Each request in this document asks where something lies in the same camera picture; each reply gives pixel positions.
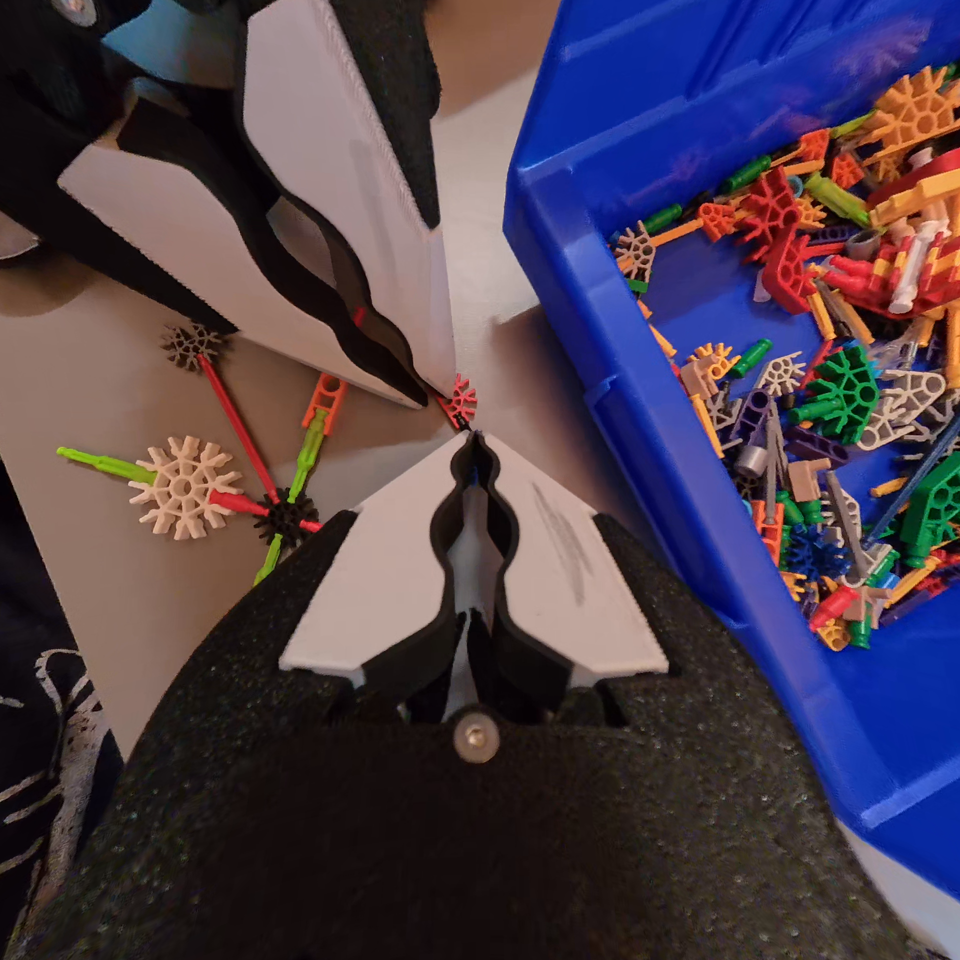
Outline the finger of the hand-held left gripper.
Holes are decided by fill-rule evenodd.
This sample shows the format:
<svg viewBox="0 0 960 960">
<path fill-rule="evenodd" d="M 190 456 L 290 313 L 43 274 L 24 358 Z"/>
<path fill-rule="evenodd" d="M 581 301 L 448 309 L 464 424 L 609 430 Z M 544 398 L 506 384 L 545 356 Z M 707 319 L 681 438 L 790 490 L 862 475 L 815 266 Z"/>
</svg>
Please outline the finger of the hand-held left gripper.
<svg viewBox="0 0 960 960">
<path fill-rule="evenodd" d="M 59 187 L 152 263 L 229 321 L 246 340 L 385 400 L 418 409 L 426 394 L 372 361 L 353 359 L 332 321 L 282 294 L 257 265 L 232 214 L 181 165 L 122 150 L 85 147 Z"/>
<path fill-rule="evenodd" d="M 443 230 L 421 215 L 330 2 L 272 2 L 247 19 L 242 122 L 278 185 L 350 246 L 415 372 L 447 393 L 456 363 Z"/>
</svg>

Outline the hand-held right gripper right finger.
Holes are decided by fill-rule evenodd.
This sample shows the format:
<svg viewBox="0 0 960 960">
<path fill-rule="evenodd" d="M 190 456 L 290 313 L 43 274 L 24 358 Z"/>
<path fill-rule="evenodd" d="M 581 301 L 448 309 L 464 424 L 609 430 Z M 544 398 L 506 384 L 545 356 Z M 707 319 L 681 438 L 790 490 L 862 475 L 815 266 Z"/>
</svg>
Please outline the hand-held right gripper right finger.
<svg viewBox="0 0 960 960">
<path fill-rule="evenodd" d="M 502 564 L 491 641 L 505 680 L 554 712 L 570 690 L 669 674 L 598 512 L 502 440 L 480 436 L 487 533 Z"/>
</svg>

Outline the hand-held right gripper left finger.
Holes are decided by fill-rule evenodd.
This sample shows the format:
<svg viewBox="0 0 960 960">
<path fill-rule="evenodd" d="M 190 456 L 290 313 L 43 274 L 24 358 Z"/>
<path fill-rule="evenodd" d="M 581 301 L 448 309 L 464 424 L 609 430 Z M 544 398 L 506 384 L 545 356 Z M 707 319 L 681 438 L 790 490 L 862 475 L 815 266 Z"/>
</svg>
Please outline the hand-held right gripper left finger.
<svg viewBox="0 0 960 960">
<path fill-rule="evenodd" d="M 458 434 L 352 511 L 278 661 L 407 701 L 451 671 L 439 716 L 477 701 L 450 549 L 464 527 L 474 434 Z"/>
</svg>

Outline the blue plastic bin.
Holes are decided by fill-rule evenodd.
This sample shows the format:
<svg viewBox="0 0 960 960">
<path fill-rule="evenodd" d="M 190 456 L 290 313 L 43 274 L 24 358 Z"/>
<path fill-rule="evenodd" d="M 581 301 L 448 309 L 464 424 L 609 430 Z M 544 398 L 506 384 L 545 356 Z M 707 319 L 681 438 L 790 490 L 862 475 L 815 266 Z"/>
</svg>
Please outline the blue plastic bin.
<svg viewBox="0 0 960 960">
<path fill-rule="evenodd" d="M 958 2 L 563 2 L 504 233 L 666 562 L 770 680 L 835 812 L 958 898 L 958 585 L 867 651 L 810 631 L 607 248 L 904 74 L 958 59 Z"/>
</svg>

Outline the red connector with black rod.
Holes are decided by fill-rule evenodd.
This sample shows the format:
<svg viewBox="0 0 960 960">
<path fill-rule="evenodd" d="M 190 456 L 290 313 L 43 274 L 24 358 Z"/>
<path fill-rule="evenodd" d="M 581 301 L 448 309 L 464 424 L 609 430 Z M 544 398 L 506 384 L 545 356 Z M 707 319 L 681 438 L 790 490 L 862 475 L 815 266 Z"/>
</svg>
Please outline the red connector with black rod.
<svg viewBox="0 0 960 960">
<path fill-rule="evenodd" d="M 457 372 L 449 395 L 435 391 L 435 399 L 443 414 L 458 432 L 473 429 L 478 399 L 469 378 Z"/>
</svg>

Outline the toy rod and connector assembly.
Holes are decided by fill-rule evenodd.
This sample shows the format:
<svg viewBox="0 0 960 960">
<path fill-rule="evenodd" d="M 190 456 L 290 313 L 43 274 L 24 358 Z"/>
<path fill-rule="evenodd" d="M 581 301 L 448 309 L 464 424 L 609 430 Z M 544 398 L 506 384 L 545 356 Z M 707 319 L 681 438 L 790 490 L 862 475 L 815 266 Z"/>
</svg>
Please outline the toy rod and connector assembly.
<svg viewBox="0 0 960 960">
<path fill-rule="evenodd" d="M 125 481 L 135 491 L 130 503 L 144 509 L 140 522 L 158 536 L 169 536 L 177 542 L 196 541 L 225 528 L 230 517 L 252 518 L 267 545 L 266 558 L 254 578 L 259 584 L 286 554 L 322 529 L 306 487 L 349 386 L 332 373 L 318 376 L 301 423 L 303 436 L 293 479 L 288 486 L 278 486 L 219 372 L 217 362 L 227 346 L 226 335 L 191 321 L 186 326 L 167 327 L 161 344 L 174 366 L 203 376 L 211 387 L 263 488 L 262 496 L 254 499 L 244 492 L 241 473 L 231 468 L 230 453 L 213 441 L 194 436 L 169 438 L 164 447 L 149 448 L 147 458 L 137 462 L 65 446 L 55 453 L 61 459 Z"/>
</svg>

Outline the pile of colourful toy pieces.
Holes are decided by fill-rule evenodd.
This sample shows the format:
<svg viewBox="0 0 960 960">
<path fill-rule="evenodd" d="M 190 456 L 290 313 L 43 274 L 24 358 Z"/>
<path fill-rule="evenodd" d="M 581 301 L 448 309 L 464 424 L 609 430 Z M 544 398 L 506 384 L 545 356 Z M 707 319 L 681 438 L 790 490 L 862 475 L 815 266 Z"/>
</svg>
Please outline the pile of colourful toy pieces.
<svg viewBox="0 0 960 960">
<path fill-rule="evenodd" d="M 897 79 L 606 239 L 808 629 L 830 650 L 958 585 L 958 60 Z M 643 301 L 687 236 L 746 247 L 751 299 L 814 344 L 681 357 Z"/>
</svg>

